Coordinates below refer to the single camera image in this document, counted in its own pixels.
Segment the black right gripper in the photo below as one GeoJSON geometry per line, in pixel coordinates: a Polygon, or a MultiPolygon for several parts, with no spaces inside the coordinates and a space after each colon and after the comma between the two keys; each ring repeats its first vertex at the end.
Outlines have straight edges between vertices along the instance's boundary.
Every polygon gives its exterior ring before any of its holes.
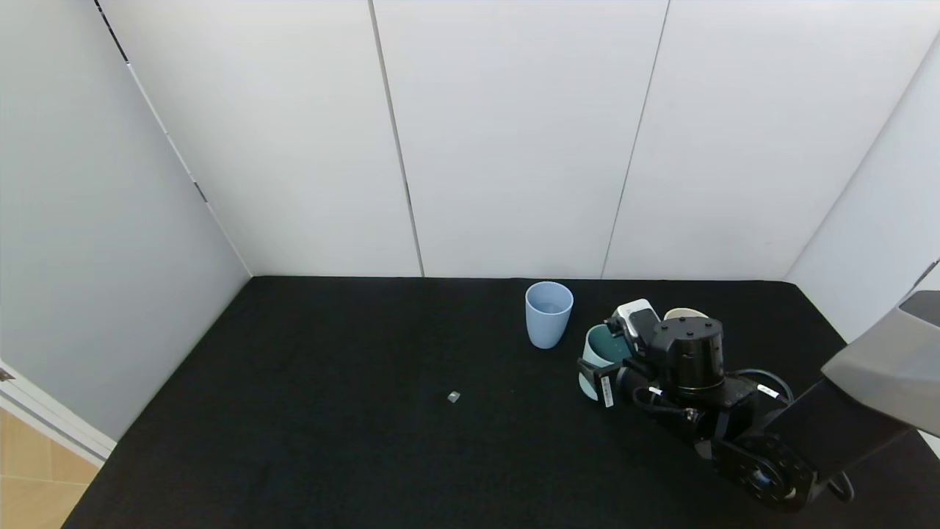
{"type": "Polygon", "coordinates": [[[634,359],[621,359],[608,366],[597,366],[584,358],[576,363],[579,373],[592,381],[598,402],[606,409],[634,404],[635,391],[649,386],[648,369],[634,359]]]}

